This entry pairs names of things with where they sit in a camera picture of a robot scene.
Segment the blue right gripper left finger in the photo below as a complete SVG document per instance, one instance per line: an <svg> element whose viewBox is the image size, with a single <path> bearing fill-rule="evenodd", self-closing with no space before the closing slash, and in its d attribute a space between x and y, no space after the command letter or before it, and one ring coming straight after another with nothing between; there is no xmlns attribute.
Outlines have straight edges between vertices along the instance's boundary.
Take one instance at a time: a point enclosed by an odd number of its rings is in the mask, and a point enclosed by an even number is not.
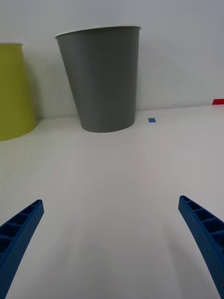
<svg viewBox="0 0 224 299"><path fill-rule="evenodd" d="M0 298L9 288L44 214L43 201L36 200L0 227Z"/></svg>

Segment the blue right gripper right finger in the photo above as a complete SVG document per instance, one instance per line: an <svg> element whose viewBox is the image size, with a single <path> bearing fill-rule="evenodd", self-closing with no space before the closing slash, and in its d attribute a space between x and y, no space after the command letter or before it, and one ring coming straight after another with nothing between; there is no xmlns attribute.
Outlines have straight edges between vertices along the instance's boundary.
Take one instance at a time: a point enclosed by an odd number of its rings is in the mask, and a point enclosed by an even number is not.
<svg viewBox="0 0 224 299"><path fill-rule="evenodd" d="M224 222L186 196L178 210L191 231L220 298L224 297Z"/></svg>

